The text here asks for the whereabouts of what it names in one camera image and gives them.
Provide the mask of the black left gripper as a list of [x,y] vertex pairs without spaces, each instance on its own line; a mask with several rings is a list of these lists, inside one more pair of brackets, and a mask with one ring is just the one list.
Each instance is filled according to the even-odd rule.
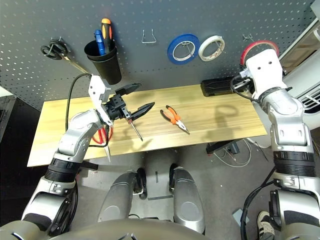
[[135,92],[141,86],[141,83],[131,83],[115,90],[115,95],[112,96],[108,100],[108,102],[104,104],[104,109],[110,120],[115,121],[125,118],[131,121],[135,121],[144,116],[149,110],[152,109],[152,107],[155,105],[155,102],[150,102],[142,105],[137,109],[137,111],[133,112],[132,114],[130,114],[130,112],[126,108],[126,103],[123,100],[122,96]]

